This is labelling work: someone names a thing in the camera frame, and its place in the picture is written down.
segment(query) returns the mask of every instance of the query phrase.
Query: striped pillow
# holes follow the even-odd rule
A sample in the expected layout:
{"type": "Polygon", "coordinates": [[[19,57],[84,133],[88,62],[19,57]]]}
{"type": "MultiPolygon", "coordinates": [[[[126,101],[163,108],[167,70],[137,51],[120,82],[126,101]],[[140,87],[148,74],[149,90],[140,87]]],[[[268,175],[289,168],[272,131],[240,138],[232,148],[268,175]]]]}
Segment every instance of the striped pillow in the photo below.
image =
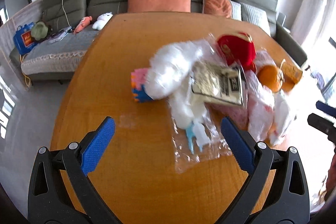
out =
{"type": "Polygon", "coordinates": [[[271,36],[267,14],[264,10],[241,3],[241,18],[243,21],[259,26],[265,33],[271,36]]]}
{"type": "Polygon", "coordinates": [[[231,1],[231,5],[232,5],[232,19],[235,20],[242,20],[242,6],[240,3],[231,1]]]}

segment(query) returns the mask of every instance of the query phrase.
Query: white stuffed animal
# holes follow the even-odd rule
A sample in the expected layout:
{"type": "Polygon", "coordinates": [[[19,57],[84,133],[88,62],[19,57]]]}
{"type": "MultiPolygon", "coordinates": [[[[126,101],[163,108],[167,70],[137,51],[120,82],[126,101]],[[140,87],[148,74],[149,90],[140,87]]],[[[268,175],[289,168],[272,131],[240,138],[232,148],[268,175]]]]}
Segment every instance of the white stuffed animal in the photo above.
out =
{"type": "Polygon", "coordinates": [[[102,14],[97,18],[97,21],[93,24],[92,29],[101,31],[112,16],[112,13],[102,14]]]}

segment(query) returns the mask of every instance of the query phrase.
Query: curtain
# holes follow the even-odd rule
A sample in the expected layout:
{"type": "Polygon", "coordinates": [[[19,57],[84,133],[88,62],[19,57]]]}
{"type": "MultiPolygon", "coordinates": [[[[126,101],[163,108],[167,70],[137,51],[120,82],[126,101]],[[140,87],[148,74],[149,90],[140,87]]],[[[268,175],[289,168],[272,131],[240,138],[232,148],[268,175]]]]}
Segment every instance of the curtain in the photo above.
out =
{"type": "Polygon", "coordinates": [[[316,42],[327,0],[303,0],[294,21],[291,35],[305,51],[316,42]]]}
{"type": "Polygon", "coordinates": [[[334,32],[333,26],[335,26],[336,20],[335,1],[336,0],[327,0],[327,5],[324,9],[322,22],[318,31],[315,44],[318,44],[322,41],[327,42],[331,37],[332,32],[334,32]]]}

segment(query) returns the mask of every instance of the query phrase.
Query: white plastic bag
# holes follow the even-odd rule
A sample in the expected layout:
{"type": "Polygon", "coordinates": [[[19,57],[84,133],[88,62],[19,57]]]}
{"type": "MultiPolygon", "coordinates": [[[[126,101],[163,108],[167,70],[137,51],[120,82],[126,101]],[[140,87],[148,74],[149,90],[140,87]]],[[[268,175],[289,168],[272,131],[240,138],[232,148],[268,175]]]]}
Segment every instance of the white plastic bag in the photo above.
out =
{"type": "Polygon", "coordinates": [[[276,66],[273,58],[268,54],[266,50],[256,51],[255,58],[253,60],[253,63],[255,64],[257,68],[257,74],[259,70],[266,65],[273,65],[276,66]]]}
{"type": "Polygon", "coordinates": [[[269,88],[261,85],[251,70],[246,72],[245,76],[248,90],[248,132],[256,142],[264,141],[273,123],[273,93],[269,88]]]}
{"type": "Polygon", "coordinates": [[[271,145],[279,145],[284,141],[286,131],[294,121],[296,112],[290,106],[288,96],[282,90],[274,95],[274,99],[274,123],[276,129],[270,133],[269,140],[271,145]]]}

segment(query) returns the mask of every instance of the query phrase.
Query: blue gripper pad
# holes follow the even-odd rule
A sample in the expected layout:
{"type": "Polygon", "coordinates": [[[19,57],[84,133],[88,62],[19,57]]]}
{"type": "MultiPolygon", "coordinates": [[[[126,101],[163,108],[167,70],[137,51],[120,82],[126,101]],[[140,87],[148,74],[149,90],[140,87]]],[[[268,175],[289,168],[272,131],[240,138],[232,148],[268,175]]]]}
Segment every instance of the blue gripper pad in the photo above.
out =
{"type": "Polygon", "coordinates": [[[110,143],[116,125],[111,117],[107,117],[97,129],[96,136],[82,154],[82,170],[87,176],[89,172],[96,169],[100,158],[110,143]]]}
{"type": "Polygon", "coordinates": [[[317,101],[316,102],[316,108],[323,111],[325,114],[328,114],[329,116],[332,116],[334,118],[336,118],[336,109],[325,104],[322,103],[321,101],[317,101]]]}
{"type": "Polygon", "coordinates": [[[240,135],[239,130],[228,118],[222,119],[220,129],[240,169],[246,171],[249,175],[253,174],[255,169],[254,153],[240,135]]]}

